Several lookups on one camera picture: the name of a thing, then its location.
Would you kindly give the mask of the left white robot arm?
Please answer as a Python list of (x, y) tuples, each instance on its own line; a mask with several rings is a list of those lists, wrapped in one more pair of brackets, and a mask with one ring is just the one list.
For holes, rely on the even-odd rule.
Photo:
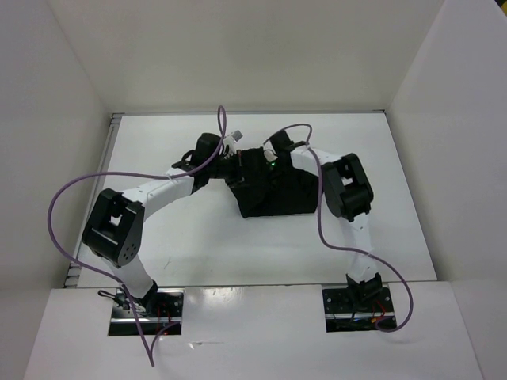
[(192, 195), (211, 179), (239, 178), (240, 162), (237, 154), (216, 157), (201, 169), (189, 161), (180, 161), (160, 179), (122, 192), (107, 188), (99, 194), (82, 242), (127, 287), (132, 295), (129, 306), (139, 316), (151, 315), (158, 306), (158, 285), (139, 258), (144, 222), (172, 202)]

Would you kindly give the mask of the black pleated skirt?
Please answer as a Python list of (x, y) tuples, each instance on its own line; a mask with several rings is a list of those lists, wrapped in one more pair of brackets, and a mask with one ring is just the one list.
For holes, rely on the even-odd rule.
[(318, 179), (296, 169), (268, 178), (262, 148), (241, 150), (242, 180), (227, 184), (243, 218), (313, 214), (317, 208)]

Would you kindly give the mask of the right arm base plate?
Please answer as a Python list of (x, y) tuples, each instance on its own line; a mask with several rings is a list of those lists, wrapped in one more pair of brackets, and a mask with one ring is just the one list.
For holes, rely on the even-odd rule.
[(372, 331), (376, 323), (383, 329), (397, 327), (388, 287), (362, 306), (353, 304), (346, 287), (324, 287), (322, 300), (328, 333)]

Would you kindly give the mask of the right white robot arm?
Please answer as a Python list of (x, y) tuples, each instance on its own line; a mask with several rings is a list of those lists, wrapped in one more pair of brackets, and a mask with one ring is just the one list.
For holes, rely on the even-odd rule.
[(322, 206), (342, 221), (343, 234), (349, 239), (346, 247), (335, 250), (353, 252), (345, 275), (347, 301), (356, 311), (364, 311), (375, 301), (382, 287), (382, 279), (374, 262), (369, 231), (369, 213), (373, 191), (360, 159), (355, 154), (338, 156), (308, 145), (292, 144), (267, 153), (272, 164), (283, 160), (293, 169), (309, 173), (318, 180), (318, 235), (325, 240), (322, 227)]

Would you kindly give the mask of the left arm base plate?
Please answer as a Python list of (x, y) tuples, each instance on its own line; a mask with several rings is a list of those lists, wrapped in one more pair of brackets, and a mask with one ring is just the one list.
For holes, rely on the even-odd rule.
[[(108, 335), (138, 336), (134, 314), (125, 293), (121, 289), (116, 289), (115, 293), (99, 290), (97, 294), (112, 300)], [(180, 335), (184, 295), (183, 289), (160, 288), (153, 306), (147, 310), (136, 306), (143, 333), (146, 336), (155, 336), (159, 332), (164, 336)]]

